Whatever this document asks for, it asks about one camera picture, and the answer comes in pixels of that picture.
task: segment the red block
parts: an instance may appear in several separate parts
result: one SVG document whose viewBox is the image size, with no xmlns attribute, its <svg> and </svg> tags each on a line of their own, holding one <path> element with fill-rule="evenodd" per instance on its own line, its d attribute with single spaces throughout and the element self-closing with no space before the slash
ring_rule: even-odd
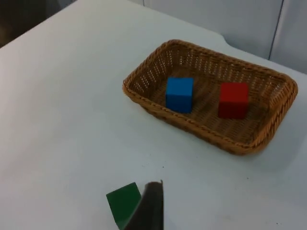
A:
<svg viewBox="0 0 307 230">
<path fill-rule="evenodd" d="M 246 83 L 221 84 L 220 118 L 244 119 L 248 112 L 248 85 Z"/>
</svg>

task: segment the woven basket weave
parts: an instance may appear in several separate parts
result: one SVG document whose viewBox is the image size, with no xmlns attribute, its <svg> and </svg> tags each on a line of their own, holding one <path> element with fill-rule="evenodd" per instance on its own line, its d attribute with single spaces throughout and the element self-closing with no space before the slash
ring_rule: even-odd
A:
<svg viewBox="0 0 307 230">
<path fill-rule="evenodd" d="M 194 78 L 193 109 L 180 114 L 165 107 L 167 78 Z M 246 82 L 248 114 L 221 119 L 220 85 Z M 170 40 L 158 47 L 123 83 L 124 93 L 147 112 L 232 154 L 263 149 L 273 138 L 298 89 L 289 76 L 206 48 Z"/>
</svg>

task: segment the table surface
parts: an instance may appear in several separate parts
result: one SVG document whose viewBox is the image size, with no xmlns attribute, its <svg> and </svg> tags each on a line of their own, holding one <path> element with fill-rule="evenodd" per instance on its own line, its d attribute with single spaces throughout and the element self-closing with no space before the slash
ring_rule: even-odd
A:
<svg viewBox="0 0 307 230">
<path fill-rule="evenodd" d="M 290 75 L 270 145 L 237 157 L 157 120 L 121 90 L 182 39 Z M 0 229 L 116 230 L 106 194 L 163 180 L 166 230 L 307 225 L 307 76 L 126 0 L 78 0 L 0 50 Z"/>
</svg>

